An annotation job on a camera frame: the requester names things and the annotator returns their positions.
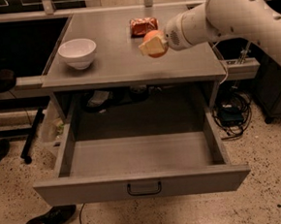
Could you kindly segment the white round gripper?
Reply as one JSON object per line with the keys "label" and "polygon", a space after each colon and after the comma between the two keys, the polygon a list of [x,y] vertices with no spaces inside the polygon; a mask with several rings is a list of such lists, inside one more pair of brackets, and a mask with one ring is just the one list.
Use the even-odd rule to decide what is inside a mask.
{"label": "white round gripper", "polygon": [[142,44],[139,49],[142,55],[163,54],[169,47],[173,50],[184,50],[192,46],[184,35],[183,29],[185,14],[178,14],[171,18],[164,27],[165,37],[156,34],[143,38]]}

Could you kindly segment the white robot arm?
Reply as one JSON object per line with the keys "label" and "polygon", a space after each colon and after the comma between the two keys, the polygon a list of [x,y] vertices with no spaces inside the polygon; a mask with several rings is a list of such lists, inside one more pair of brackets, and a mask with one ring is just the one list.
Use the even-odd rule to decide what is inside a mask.
{"label": "white robot arm", "polygon": [[171,18],[161,32],[147,33],[140,52],[151,56],[236,38],[253,43],[281,66],[281,14],[264,0],[205,0]]}

